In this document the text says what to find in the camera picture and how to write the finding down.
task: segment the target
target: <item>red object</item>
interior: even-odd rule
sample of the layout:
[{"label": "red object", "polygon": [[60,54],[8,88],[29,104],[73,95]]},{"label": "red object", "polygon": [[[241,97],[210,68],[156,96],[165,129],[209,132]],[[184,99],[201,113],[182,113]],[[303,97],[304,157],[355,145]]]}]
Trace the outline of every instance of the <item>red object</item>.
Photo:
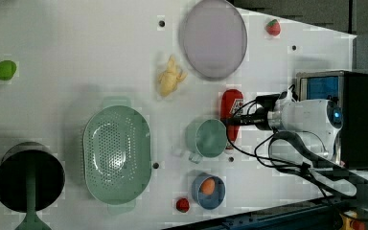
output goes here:
[{"label": "red object", "polygon": [[187,213],[190,210],[190,203],[187,198],[180,198],[175,204],[175,208],[181,213]]},{"label": "red object", "polygon": [[351,222],[351,226],[355,230],[366,230],[366,225],[364,224],[364,222],[354,220]]},{"label": "red object", "polygon": [[[241,91],[237,89],[229,89],[223,93],[222,102],[220,103],[220,118],[227,119],[232,117],[232,114],[235,113],[241,106],[243,105],[243,94]],[[228,135],[229,140],[232,142],[236,141],[238,137],[239,126],[229,126],[228,127]],[[233,147],[231,144],[226,144],[227,150],[232,150]]]},{"label": "red object", "polygon": [[280,23],[279,21],[277,21],[277,19],[271,20],[266,26],[265,26],[265,30],[270,34],[270,35],[279,35],[281,28],[280,28]]}]

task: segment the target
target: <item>yellow toy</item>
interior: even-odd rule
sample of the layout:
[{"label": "yellow toy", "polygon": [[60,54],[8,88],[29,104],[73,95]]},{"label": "yellow toy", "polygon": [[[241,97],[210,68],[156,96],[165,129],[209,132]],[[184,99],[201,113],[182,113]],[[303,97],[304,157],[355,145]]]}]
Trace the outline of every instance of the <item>yellow toy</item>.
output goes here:
[{"label": "yellow toy", "polygon": [[182,82],[187,77],[187,73],[178,72],[178,65],[175,64],[175,58],[170,56],[167,63],[167,69],[158,76],[160,83],[160,94],[166,97],[177,89],[179,82]]}]

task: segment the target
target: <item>purple plate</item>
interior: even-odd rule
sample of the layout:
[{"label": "purple plate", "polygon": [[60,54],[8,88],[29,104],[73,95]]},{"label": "purple plate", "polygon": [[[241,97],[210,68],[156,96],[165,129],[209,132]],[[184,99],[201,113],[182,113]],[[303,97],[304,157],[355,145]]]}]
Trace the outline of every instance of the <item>purple plate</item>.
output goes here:
[{"label": "purple plate", "polygon": [[208,78],[226,78],[241,65],[247,48],[242,16],[225,0],[203,0],[185,21],[184,52]]}]

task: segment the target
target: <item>white table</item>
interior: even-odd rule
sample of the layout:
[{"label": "white table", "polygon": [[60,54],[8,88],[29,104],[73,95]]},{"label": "white table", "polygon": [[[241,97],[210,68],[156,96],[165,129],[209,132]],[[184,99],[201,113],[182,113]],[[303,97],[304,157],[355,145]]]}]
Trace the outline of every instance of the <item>white table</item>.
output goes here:
[{"label": "white table", "polygon": [[[62,162],[63,193],[38,212],[53,229],[160,229],[321,196],[308,182],[237,152],[233,163],[229,154],[191,163],[184,129],[197,116],[218,115],[219,98],[228,88],[240,89],[248,101],[285,90],[300,71],[350,70],[354,36],[280,19],[282,32],[273,38],[265,32],[273,16],[239,10],[248,32],[246,57],[229,78],[207,81],[178,43],[179,25],[195,3],[0,0],[0,60],[18,65],[12,80],[0,81],[0,160],[12,146],[37,141]],[[158,27],[160,19],[165,28]],[[161,99],[156,76],[171,54],[189,77]],[[89,194],[81,173],[82,129],[103,98],[115,95],[130,96],[148,120],[151,158],[161,165],[134,211],[119,216]],[[243,128],[238,143],[251,151],[269,134]],[[191,183],[200,172],[226,183],[226,198],[216,210],[204,210],[191,198]],[[174,209],[181,196],[191,201],[187,214]],[[0,203],[0,229],[14,229],[23,217]]]}]

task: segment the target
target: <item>orange fruit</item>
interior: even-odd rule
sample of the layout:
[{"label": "orange fruit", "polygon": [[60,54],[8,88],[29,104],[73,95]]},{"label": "orange fruit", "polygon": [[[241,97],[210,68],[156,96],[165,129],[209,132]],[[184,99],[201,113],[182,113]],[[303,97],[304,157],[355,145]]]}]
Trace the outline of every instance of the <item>orange fruit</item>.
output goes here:
[{"label": "orange fruit", "polygon": [[201,184],[201,192],[205,195],[211,195],[215,190],[215,181],[213,178],[206,179]]}]

